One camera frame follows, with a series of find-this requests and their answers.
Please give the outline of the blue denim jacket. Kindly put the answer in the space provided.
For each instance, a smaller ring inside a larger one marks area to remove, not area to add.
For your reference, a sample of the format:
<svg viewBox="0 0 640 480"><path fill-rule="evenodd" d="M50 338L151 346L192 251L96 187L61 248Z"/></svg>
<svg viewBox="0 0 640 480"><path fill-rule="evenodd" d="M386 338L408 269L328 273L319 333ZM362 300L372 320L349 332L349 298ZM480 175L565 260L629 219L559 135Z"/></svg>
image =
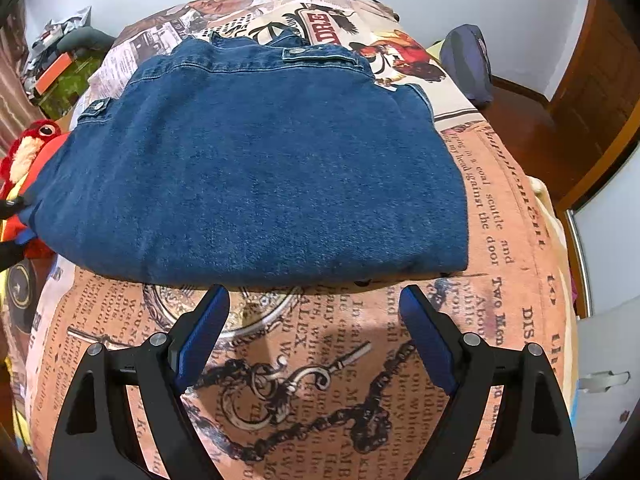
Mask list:
<svg viewBox="0 0 640 480"><path fill-rule="evenodd" d="M336 44L188 39L91 103L20 220L93 272L288 286L462 271L462 175L417 84Z"/></svg>

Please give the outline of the red plush toy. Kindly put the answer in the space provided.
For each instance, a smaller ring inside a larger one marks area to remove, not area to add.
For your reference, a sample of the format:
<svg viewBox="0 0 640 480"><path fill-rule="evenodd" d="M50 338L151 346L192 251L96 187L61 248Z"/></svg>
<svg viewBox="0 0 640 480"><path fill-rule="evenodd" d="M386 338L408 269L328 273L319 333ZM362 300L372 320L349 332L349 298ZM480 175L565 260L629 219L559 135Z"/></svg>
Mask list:
<svg viewBox="0 0 640 480"><path fill-rule="evenodd" d="M29 185L35 182L43 165L68 138L57 122L40 119L33 122L11 145L9 153L1 161L1 199L23 196ZM14 240L22 231L30 231L18 218L1 220L1 241ZM25 258L42 259L53 255L42 240L35 237L25 250Z"/></svg>

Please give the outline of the green patterned box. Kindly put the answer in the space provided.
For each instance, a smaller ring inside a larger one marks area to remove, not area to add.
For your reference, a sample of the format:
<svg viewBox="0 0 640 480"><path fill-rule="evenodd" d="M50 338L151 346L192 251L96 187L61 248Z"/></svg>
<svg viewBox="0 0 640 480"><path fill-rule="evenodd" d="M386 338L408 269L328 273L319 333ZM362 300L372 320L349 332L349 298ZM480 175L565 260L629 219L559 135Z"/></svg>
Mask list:
<svg viewBox="0 0 640 480"><path fill-rule="evenodd" d="M100 67L104 54L89 54L73 58L72 65L52 86L37 96L36 103L42 114L49 119L58 119L69 112L89 87L89 77Z"/></svg>

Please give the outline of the striped pink curtain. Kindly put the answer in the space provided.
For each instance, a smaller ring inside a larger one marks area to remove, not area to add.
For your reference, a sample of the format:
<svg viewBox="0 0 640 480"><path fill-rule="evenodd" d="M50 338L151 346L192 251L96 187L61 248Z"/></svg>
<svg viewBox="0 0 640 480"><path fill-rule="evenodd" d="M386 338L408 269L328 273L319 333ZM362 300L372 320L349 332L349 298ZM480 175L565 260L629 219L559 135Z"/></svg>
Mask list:
<svg viewBox="0 0 640 480"><path fill-rule="evenodd" d="M21 81L28 58L24 1L12 6L1 27L0 48L0 152L8 154L14 140L33 122L43 119L29 101Z"/></svg>

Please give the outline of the dark grey cushion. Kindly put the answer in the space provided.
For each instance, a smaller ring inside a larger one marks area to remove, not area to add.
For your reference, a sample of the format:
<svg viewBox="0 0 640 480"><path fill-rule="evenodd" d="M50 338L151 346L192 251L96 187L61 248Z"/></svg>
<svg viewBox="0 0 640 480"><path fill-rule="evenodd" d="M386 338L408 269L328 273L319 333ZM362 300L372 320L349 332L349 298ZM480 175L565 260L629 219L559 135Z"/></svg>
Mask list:
<svg viewBox="0 0 640 480"><path fill-rule="evenodd" d="M82 26L65 34L56 44L60 53L72 52L78 49L106 52L115 42L113 36L107 35L91 26Z"/></svg>

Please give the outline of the orange box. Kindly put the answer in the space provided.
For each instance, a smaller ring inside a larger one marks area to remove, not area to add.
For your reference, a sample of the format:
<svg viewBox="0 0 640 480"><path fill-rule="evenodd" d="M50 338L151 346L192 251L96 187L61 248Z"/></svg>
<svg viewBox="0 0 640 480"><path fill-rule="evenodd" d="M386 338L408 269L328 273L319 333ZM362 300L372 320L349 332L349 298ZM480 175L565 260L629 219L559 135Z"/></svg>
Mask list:
<svg viewBox="0 0 640 480"><path fill-rule="evenodd" d="M52 84L62 75L73 63L73 57L65 52L58 56L58 58L41 74L37 79L34 87L34 92L37 96L42 96Z"/></svg>

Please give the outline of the newspaper print bed cover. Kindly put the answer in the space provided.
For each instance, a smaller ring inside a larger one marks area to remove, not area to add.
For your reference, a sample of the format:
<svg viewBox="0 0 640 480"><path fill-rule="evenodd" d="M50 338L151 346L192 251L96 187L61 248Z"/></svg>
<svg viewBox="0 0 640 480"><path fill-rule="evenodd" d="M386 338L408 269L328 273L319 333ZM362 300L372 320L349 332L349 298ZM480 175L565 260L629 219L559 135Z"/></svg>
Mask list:
<svg viewBox="0 0 640 480"><path fill-rule="evenodd" d="M374 0L196 0L131 24L90 84L87 100L116 98L137 68L132 50L167 32L267 42L295 29L313 44L365 55L386 86L416 84L457 163L469 203L469 264L430 278L424 294L462 330L490 344L540 344L564 399L576 394L576 322L566 243L544 185L527 177L489 122L398 17ZM228 479L398 479L418 458L445 408L398 314L401 287L240 289L204 380L184 396L198 435ZM201 292L109 280L58 259L38 301L22 390L39 468L90 344L140 344L168 330Z"/></svg>

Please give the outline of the grey blue backpack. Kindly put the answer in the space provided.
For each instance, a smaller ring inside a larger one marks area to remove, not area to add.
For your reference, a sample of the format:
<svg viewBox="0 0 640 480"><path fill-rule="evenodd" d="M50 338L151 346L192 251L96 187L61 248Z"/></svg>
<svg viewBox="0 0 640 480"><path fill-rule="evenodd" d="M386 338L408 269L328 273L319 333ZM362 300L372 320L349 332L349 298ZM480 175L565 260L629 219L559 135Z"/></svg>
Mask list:
<svg viewBox="0 0 640 480"><path fill-rule="evenodd" d="M440 64L465 97L479 110L494 100L486 42L477 25L464 24L448 32L439 53Z"/></svg>

